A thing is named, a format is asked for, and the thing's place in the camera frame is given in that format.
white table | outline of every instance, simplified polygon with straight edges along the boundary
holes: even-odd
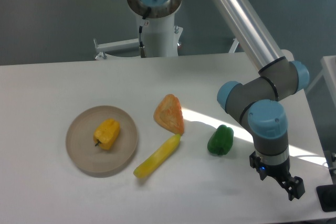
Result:
[[[334,217],[321,210],[315,191],[332,182],[303,91],[281,103],[291,155],[317,155],[290,159],[292,176],[303,178],[306,193],[290,202],[274,179],[261,181],[250,168],[250,135],[220,108],[216,95],[227,81],[256,77],[244,53],[0,67],[0,223],[270,223]],[[153,121],[168,93],[179,98],[190,121],[185,120],[176,153],[139,181],[133,170],[172,135]],[[82,173],[65,148],[73,119],[98,105],[125,110],[139,131],[129,165],[107,178]],[[215,129],[191,121],[233,125],[229,154],[209,155],[206,145]]]
[[[336,106],[336,56],[322,57],[321,64],[324,79]]]

plate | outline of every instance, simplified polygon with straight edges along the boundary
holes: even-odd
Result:
[[[108,118],[119,121],[120,133],[106,151],[94,145],[93,133]],[[84,111],[72,122],[66,136],[66,148],[72,161],[93,176],[122,167],[134,153],[137,143],[138,133],[133,119],[113,106],[98,106]]]

orange bread slice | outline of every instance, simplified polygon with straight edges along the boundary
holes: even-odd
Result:
[[[168,94],[154,112],[154,120],[174,134],[184,133],[184,122],[180,101],[173,94]]]

cable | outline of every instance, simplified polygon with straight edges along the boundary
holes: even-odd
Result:
[[[142,19],[146,19],[149,14],[151,13],[152,8],[148,7],[145,14],[142,16]],[[140,47],[144,47],[143,42],[142,42],[142,25],[139,26],[139,45]]]

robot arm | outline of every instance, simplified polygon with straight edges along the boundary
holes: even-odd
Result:
[[[156,8],[171,0],[139,1]],[[245,85],[224,84],[217,101],[253,136],[256,151],[250,165],[260,179],[273,177],[289,200],[300,198],[305,189],[302,179],[289,173],[287,118],[278,101],[305,88],[309,73],[301,63],[286,59],[248,0],[213,2],[260,74]]]

